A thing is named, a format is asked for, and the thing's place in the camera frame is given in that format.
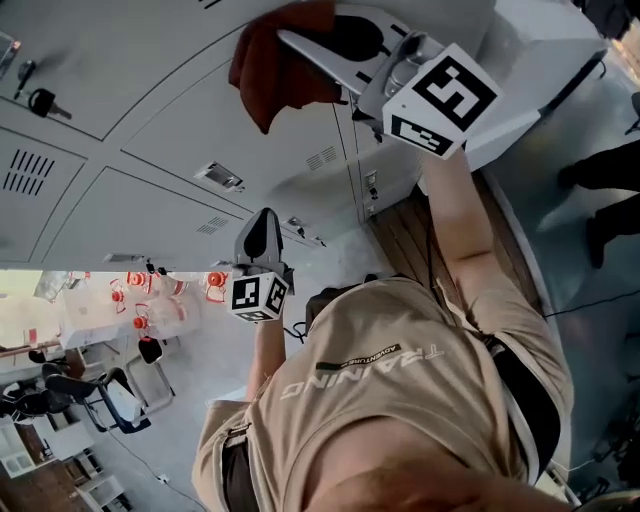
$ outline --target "wooden floor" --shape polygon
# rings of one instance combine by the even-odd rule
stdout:
[[[474,173],[473,179],[493,226],[495,250],[502,269],[529,304],[541,313],[540,298],[529,268],[500,207],[482,175]],[[433,287],[440,304],[444,305],[442,289],[435,284],[439,282],[447,297],[460,305],[434,236],[429,200],[417,187],[407,199],[372,217],[369,225],[396,272],[419,281],[426,288]]]

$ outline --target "backpack strap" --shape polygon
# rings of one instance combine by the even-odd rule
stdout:
[[[509,419],[534,485],[560,440],[560,413],[538,377],[504,343],[491,337],[487,349],[502,379]]]
[[[251,480],[248,428],[231,429],[222,448],[224,501],[229,512],[260,512]]]

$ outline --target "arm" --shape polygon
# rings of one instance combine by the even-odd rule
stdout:
[[[427,157],[423,166],[431,217],[440,251],[465,305],[483,281],[502,273],[493,252],[493,231],[476,190],[467,157],[458,150],[449,160]]]
[[[286,358],[282,316],[272,322],[259,323],[256,328],[253,361],[247,383],[245,397],[247,402],[252,402],[258,396],[262,385],[276,373]]]

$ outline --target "beige t-shirt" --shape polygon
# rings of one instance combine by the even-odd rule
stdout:
[[[193,473],[203,502],[226,510],[220,450],[229,428],[246,424],[253,486],[264,511],[298,512],[322,444],[374,416],[410,423],[469,467],[526,480],[482,333],[517,353],[565,423],[573,397],[562,350],[503,275],[491,277],[460,320],[462,327],[448,323],[433,295],[408,279],[374,281],[340,296],[258,399],[218,403],[210,412]]]

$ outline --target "red cloth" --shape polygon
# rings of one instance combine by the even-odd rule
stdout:
[[[278,39],[278,29],[331,32],[333,1],[288,4],[251,22],[244,29],[229,71],[229,83],[240,89],[247,112],[268,133],[284,107],[302,108],[314,101],[336,103],[341,87],[313,63]]]

